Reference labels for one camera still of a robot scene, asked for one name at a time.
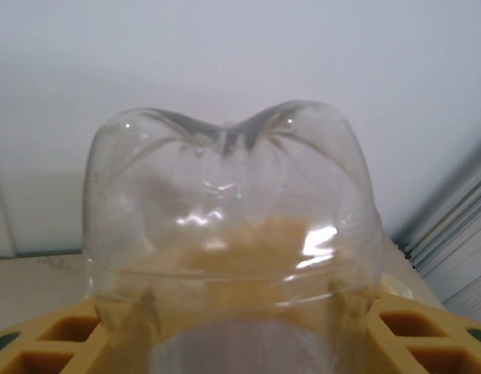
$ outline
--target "table surface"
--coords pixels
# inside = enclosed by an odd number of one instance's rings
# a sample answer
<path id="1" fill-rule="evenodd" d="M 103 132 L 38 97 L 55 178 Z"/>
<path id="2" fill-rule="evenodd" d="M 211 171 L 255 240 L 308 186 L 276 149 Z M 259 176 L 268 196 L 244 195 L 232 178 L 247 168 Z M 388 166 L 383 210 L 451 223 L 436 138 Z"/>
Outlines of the table surface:
<path id="1" fill-rule="evenodd" d="M 84 261 L 82 255 L 0 259 L 0 330 L 84 298 Z M 411 288 L 426 304 L 442 307 L 388 238 L 384 239 L 384 272 Z"/>

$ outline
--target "clear plastic bottle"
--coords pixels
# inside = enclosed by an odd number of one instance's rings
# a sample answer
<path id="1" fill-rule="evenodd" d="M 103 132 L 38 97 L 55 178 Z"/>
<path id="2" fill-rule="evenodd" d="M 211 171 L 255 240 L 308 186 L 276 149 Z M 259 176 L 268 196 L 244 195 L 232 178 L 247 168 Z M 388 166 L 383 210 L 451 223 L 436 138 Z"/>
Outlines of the clear plastic bottle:
<path id="1" fill-rule="evenodd" d="M 118 115 L 91 148 L 84 239 L 110 373 L 363 370 L 382 227 L 328 104 Z"/>

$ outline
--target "transparent plastic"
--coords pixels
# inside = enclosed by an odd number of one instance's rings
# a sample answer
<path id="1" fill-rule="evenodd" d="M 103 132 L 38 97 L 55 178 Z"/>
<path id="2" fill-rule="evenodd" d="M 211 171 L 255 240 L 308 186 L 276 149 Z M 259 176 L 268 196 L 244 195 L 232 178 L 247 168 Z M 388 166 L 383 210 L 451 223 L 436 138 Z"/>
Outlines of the transparent plastic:
<path id="1" fill-rule="evenodd" d="M 84 239 L 110 373 L 363 371 L 382 227 L 328 104 L 118 115 L 91 148 Z"/>

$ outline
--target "white wall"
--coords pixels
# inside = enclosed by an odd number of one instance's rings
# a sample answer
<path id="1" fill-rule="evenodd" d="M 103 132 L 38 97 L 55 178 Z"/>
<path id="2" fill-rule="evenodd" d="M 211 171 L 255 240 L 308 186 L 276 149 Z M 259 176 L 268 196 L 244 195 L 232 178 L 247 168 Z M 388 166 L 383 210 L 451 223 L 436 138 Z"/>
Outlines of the white wall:
<path id="1" fill-rule="evenodd" d="M 91 137 L 151 105 L 343 110 L 393 234 L 481 138 L 481 1 L 0 2 L 0 182 L 19 251 L 80 247 Z"/>

